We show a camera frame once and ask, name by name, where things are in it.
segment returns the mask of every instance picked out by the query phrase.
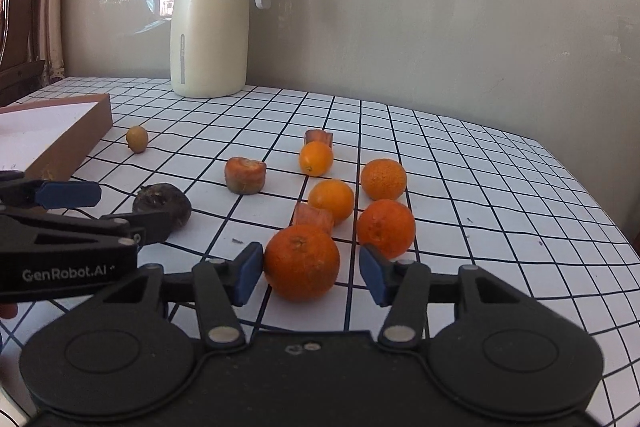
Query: carrot piece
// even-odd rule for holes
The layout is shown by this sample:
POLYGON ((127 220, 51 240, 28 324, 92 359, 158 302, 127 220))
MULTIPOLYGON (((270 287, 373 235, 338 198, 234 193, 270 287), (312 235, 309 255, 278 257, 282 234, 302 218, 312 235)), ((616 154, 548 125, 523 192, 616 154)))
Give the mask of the carrot piece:
POLYGON ((328 133, 325 130, 308 130, 305 133, 305 145, 309 142, 322 142, 333 148, 334 133, 328 133))
POLYGON ((234 156, 226 161, 226 187, 236 194, 256 194, 264 187, 267 164, 259 160, 249 160, 234 156))
POLYGON ((293 209, 292 225, 313 225, 331 237, 334 229, 334 217, 329 211, 316 209, 306 203, 298 202, 293 209))

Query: orange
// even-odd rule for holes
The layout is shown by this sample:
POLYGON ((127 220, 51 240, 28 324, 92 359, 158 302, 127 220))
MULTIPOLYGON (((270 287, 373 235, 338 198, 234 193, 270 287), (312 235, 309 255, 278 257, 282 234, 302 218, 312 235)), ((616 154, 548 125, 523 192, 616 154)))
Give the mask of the orange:
POLYGON ((322 180, 309 192, 309 205, 331 212, 336 224, 351 216, 353 204, 353 191, 342 180, 322 180))
POLYGON ((149 135, 142 126, 133 126, 127 131, 127 145, 133 152, 143 152, 149 143, 149 135))
POLYGON ((397 200, 406 189, 406 171, 396 160, 378 158, 364 166, 360 183, 373 201, 397 200))
POLYGON ((402 203, 378 200, 360 215, 356 232, 361 245, 371 243, 387 259, 393 259, 413 244, 415 218, 402 203))
POLYGON ((273 290, 294 302, 316 299, 335 283, 340 252, 313 225, 292 225, 276 233, 264 250, 264 275, 273 290))
POLYGON ((309 142, 300 150, 300 168, 309 176, 322 176, 334 163, 334 152, 322 142, 309 142))

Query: gray wall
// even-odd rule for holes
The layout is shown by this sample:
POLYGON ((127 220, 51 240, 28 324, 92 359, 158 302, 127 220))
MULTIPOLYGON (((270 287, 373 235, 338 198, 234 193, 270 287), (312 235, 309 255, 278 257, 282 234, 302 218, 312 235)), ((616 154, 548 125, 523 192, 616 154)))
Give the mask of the gray wall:
MULTIPOLYGON (((165 30, 118 45, 92 0, 63 3, 68 74, 168 75, 165 30)), ((535 138, 634 235, 636 21, 640 0, 274 0, 252 13, 248 77, 535 138)))

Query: thermos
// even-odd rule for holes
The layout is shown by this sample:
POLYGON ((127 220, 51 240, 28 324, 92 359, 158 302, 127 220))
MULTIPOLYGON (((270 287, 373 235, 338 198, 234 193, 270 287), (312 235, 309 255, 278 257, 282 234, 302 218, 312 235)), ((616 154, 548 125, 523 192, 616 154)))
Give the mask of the thermos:
MULTIPOLYGON (((271 0, 255 0, 269 8, 271 0)), ((171 85, 185 97, 223 97, 246 82, 249 0, 174 0, 171 85)))

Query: small yellow fruit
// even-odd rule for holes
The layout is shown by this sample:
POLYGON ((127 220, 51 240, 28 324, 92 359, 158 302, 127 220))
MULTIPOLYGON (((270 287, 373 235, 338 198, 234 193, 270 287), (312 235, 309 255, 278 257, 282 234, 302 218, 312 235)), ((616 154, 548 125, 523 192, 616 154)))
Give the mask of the small yellow fruit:
POLYGON ((324 142, 309 142, 300 150, 300 169, 308 176, 322 176, 334 163, 334 152, 324 142))
POLYGON ((149 143, 149 135, 142 126, 133 126, 127 131, 127 145, 135 153, 143 152, 149 143))

